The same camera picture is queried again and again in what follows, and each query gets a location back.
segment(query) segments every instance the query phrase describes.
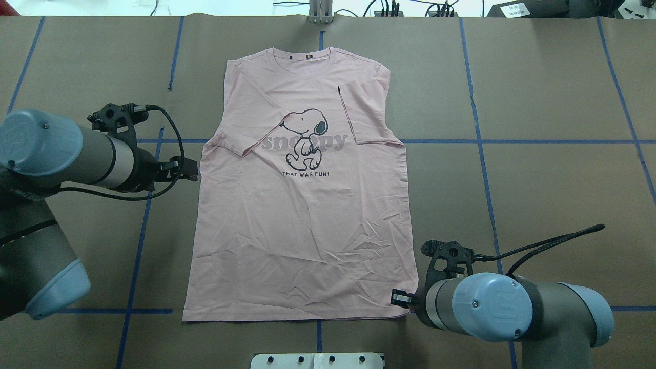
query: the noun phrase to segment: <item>blue tape line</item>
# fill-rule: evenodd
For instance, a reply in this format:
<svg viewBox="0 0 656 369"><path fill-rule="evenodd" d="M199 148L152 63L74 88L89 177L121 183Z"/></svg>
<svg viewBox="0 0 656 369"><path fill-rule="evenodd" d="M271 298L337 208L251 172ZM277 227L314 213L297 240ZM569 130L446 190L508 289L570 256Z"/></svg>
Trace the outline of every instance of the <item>blue tape line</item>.
<svg viewBox="0 0 656 369"><path fill-rule="evenodd" d="M602 38L602 45L604 46L604 53L606 54L606 61L608 62L608 68L611 71L611 76L613 76L615 89L617 90L617 95L619 96L619 100L622 103L622 109L624 110L626 122L628 123L628 128L631 130L631 137L633 137L633 142L636 145L636 150L638 151L638 158L640 159L640 164L642 165L642 171L645 173L645 178L647 179L647 185L649 186L649 191L651 192L651 199L654 201L654 204L656 205L656 190L654 190L654 184L653 181L651 180L651 175L649 175L649 169L647 168L647 164L645 163L645 158L642 155L640 142L638 141L636 130L633 127L633 121L631 120L631 115L628 113L628 108L626 107L626 101L624 100L622 89L619 87L619 82L617 81L617 75L615 74L615 69L613 68L611 55L608 52L608 45L606 44L606 37L604 35L604 27L602 27L602 19L600 17L597 17L597 27L599 28L599 36Z"/></svg>
<svg viewBox="0 0 656 369"><path fill-rule="evenodd" d="M323 337L323 334L321 332L321 321L317 320L317 352L318 353L323 352L322 337Z"/></svg>
<svg viewBox="0 0 656 369"><path fill-rule="evenodd" d="M632 140L482 140L484 144L632 144Z"/></svg>
<svg viewBox="0 0 656 369"><path fill-rule="evenodd" d="M512 365L512 369L517 369L517 355L515 354L515 342L509 341L508 348L510 349L510 363Z"/></svg>
<svg viewBox="0 0 656 369"><path fill-rule="evenodd" d="M25 72L28 71L28 66L30 65L30 60L32 59L32 54L34 54L34 49L37 46L37 41L39 41L39 36L41 35L41 29L43 29L43 23L45 21L45 17L41 17L41 21L39 22L39 27L37 28L37 33L34 35L34 40L32 41L32 46L30 47L30 52L28 53L27 59L25 59L25 64L23 65L23 70L20 72L20 77L18 78L18 83L16 84L16 89L14 90L13 96L11 96L11 102L9 103L9 108L7 109L7 114L11 113L11 111L14 109L14 103L16 102L16 98L18 97L18 91L20 90L20 86L23 84L23 78L25 78Z"/></svg>
<svg viewBox="0 0 656 369"><path fill-rule="evenodd" d="M319 31L319 51L323 50L323 34L326 31Z"/></svg>
<svg viewBox="0 0 656 369"><path fill-rule="evenodd" d="M464 22L462 18L459 18L460 21L460 35L462 38L462 52L464 54L464 66L467 70L467 82L469 84L469 97L472 103L472 113L474 115L474 121L476 122L476 141L478 143L478 156L481 161L481 169L483 171L483 184L485 185L485 197L487 198L487 213L489 214L490 223L492 224L492 233L494 235L494 248L495 252L498 255L501 255L499 250L499 237L497 235L497 223L494 217L494 209L492 207L492 195L490 192L489 181L487 178L487 166L485 165L485 154L483 152L483 139L481 137L481 127L478 123L478 109L474 103L474 84L472 83L472 71L469 65L469 54L467 53L467 40L464 36ZM501 260L497 260L497 271L502 274L503 267L501 265Z"/></svg>
<svg viewBox="0 0 656 369"><path fill-rule="evenodd" d="M173 309L132 309L131 314L173 314Z"/></svg>
<svg viewBox="0 0 656 369"><path fill-rule="evenodd" d="M62 309L58 311L57 314L125 314L127 309L93 309L93 308L81 308L81 307L70 307L68 309ZM169 315L173 314L173 309L132 309L131 314L162 314Z"/></svg>
<svg viewBox="0 0 656 369"><path fill-rule="evenodd" d="M478 140L470 139L406 139L401 140L404 144L477 144Z"/></svg>
<svg viewBox="0 0 656 369"><path fill-rule="evenodd" d="M656 306L611 306L612 311L656 311Z"/></svg>
<svg viewBox="0 0 656 369"><path fill-rule="evenodd" d="M156 144L159 142L159 139L138 139L136 140L140 144ZM209 139L182 139L182 143L186 144L204 144ZM178 139L163 139L161 141L163 144L176 144Z"/></svg>
<svg viewBox="0 0 656 369"><path fill-rule="evenodd" d="M162 146L162 138L164 137L164 127L159 129L159 138L157 148L155 149L155 161L159 161L159 153ZM139 265L141 264L141 254L144 249L144 240L146 239L146 224L148 223L148 215L150 213L150 203L152 200L146 200L146 209L144 210L144 219L141 222L141 232L139 234L139 245L136 249L136 257L134 259L134 269L132 271L132 282L130 283L130 294L127 299L127 308L125 309L125 320L123 321L123 333L121 334L121 345L119 346L119 354L116 359L116 369L120 369L123 365L123 355L125 354L125 343L127 342L127 333L130 328L130 316L132 315L132 305L134 302L134 291L136 290L136 280L139 275Z"/></svg>
<svg viewBox="0 0 656 369"><path fill-rule="evenodd" d="M171 63L171 79L169 80L169 91L173 89L173 76L175 75L175 66L178 62L178 50L180 50L180 39L182 38L182 27L184 25L184 17L180 17L180 25L178 26L178 39L175 41L175 52L173 53L173 62Z"/></svg>
<svg viewBox="0 0 656 369"><path fill-rule="evenodd" d="M85 309L71 307L62 309L57 314L125 314L125 309Z"/></svg>

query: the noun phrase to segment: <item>t-shirt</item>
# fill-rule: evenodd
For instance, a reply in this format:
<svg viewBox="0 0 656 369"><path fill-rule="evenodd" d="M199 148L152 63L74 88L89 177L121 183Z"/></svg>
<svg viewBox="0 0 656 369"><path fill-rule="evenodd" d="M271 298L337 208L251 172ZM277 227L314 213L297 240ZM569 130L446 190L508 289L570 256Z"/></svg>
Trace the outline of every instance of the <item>t-shirt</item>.
<svg viewBox="0 0 656 369"><path fill-rule="evenodd" d="M334 47L228 61L183 321L408 312L390 304L418 278L389 83L381 63Z"/></svg>

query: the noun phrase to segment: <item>snoopy drawing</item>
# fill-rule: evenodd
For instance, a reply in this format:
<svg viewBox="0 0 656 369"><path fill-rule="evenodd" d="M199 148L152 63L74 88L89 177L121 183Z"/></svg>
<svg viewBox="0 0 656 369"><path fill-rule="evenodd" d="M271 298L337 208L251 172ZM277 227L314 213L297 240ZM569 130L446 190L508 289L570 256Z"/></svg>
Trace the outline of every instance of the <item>snoopy drawing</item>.
<svg viewBox="0 0 656 369"><path fill-rule="evenodd" d="M321 150L318 146L314 146L310 137L321 136L328 131L328 122L323 113L315 108L301 113L290 113L280 123L280 127L300 135L294 144L294 153L287 154L289 166L297 171L317 169L321 163Z"/></svg>

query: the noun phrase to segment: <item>t-shirt sleeve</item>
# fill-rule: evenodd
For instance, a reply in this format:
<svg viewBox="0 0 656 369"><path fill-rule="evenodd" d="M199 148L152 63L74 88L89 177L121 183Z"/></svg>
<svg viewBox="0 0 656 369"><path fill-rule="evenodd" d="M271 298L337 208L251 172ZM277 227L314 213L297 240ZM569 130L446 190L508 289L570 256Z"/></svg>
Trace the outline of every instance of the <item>t-shirt sleeve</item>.
<svg viewBox="0 0 656 369"><path fill-rule="evenodd" d="M390 70L379 65L376 76L367 81L340 85L356 143L403 144L385 124L385 106L390 87Z"/></svg>
<svg viewBox="0 0 656 369"><path fill-rule="evenodd" d="M209 143L245 156L289 113L228 61L221 123Z"/></svg>

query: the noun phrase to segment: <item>cable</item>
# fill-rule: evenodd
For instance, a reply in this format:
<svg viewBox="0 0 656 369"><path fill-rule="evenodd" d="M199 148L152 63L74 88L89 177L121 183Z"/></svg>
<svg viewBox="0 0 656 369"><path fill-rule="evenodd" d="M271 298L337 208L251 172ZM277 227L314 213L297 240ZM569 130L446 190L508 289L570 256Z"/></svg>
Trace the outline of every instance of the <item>cable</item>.
<svg viewBox="0 0 656 369"><path fill-rule="evenodd" d="M155 11L157 10L158 6L159 6L159 0L155 0L155 9L153 9L153 11L150 12L150 16L153 16L153 14L155 14Z"/></svg>
<svg viewBox="0 0 656 369"><path fill-rule="evenodd" d="M538 246L548 244L549 242L556 241L557 239L559 239L561 237L564 237L564 236L567 236L567 235L563 234L561 236L556 236L556 237L553 237L553 238L549 238L548 240L540 241L540 242L537 242L535 244L531 244L531 245L528 245L528 246L517 248L517 249L514 249L512 251L506 252L506 253L498 255L498 256L487 256L487 255L484 255L482 253L475 253L474 254L474 261L496 261L496 260L499 260L499 259L503 259L504 257L514 255L518 252L522 252L522 251L525 251L525 250L529 250L529 249L532 249L532 248L536 248Z"/></svg>
<svg viewBox="0 0 656 369"><path fill-rule="evenodd" d="M416 2L416 3L436 4L436 5L439 5L439 4L434 3L434 2L432 2L432 1L423 1L423 0L410 0L410 1L414 1L414 2Z"/></svg>
<svg viewBox="0 0 656 369"><path fill-rule="evenodd" d="M424 14L424 18L426 18L428 16L428 13L430 12L430 8L434 7L435 5L438 5L438 4L433 3L428 7L428 9L426 9L426 14Z"/></svg>
<svg viewBox="0 0 656 369"><path fill-rule="evenodd" d="M445 1L444 4L442 4L442 8L438 9L438 14L440 14L440 17L444 17L444 12L446 12L448 6L449 3Z"/></svg>
<svg viewBox="0 0 656 369"><path fill-rule="evenodd" d="M506 275L509 276L509 277L512 277L512 274L517 270L517 268L519 268L522 264L524 264L524 262L526 262L528 259L536 256L540 252L549 250L550 248L553 248L554 246L558 246L558 245L562 244L563 242L567 242L567 241L572 240L576 237L583 236L584 234L590 234L590 233L598 232L598 231L600 231L604 228L605 228L605 226L603 224L597 224L597 225L592 226L590 228L580 230L579 232L574 232L574 233L570 233L570 234L566 234L564 236L561 236L558 239L556 239L555 241L550 242L546 245L543 245L543 246L541 246L541 247L527 253L526 255L522 256L521 259L517 260L517 262L514 263L510 267L510 269L508 269L508 272L506 272Z"/></svg>
<svg viewBox="0 0 656 369"><path fill-rule="evenodd" d="M362 16L367 16L367 12L369 11L369 8L371 8L371 5L373 5L373 3L375 3L376 1L377 0L371 0L369 5L367 5L367 8L365 9L365 14L363 14Z"/></svg>
<svg viewBox="0 0 656 369"><path fill-rule="evenodd" d="M338 11L335 12L335 14L337 14L339 12L349 12L349 13L353 14L354 16L358 16L356 13L354 13L354 12L348 10L348 9L339 9Z"/></svg>
<svg viewBox="0 0 656 369"><path fill-rule="evenodd" d="M178 145L180 146L180 163L178 164L179 168L182 169L184 167L184 147L182 145L182 137L180 136L180 132L178 131L178 127L175 126L175 123L173 123L173 119L171 119L171 116L169 113L166 112L162 107L157 106L157 105L146 105L146 111L148 110L159 110L164 114L166 119L169 121L171 124L171 128L173 128L173 132L175 132L175 137L178 139ZM99 191L94 191L94 190L89 190L87 188L79 188L79 187L62 187L59 189L59 192L66 192L66 191L74 191L74 192L84 192L85 194L91 194L91 195L96 195L104 198L111 198L113 200L122 200L122 201L144 201L144 200L150 200L156 197L160 197L167 193L173 185L178 181L180 176L182 175L182 170L178 171L177 173L174 174L173 178L171 179L171 183L164 188L162 191L159 191L158 193L154 195L148 195L148 196L141 196L141 197L127 197L127 196L117 196L113 194L106 194L104 192L99 192Z"/></svg>

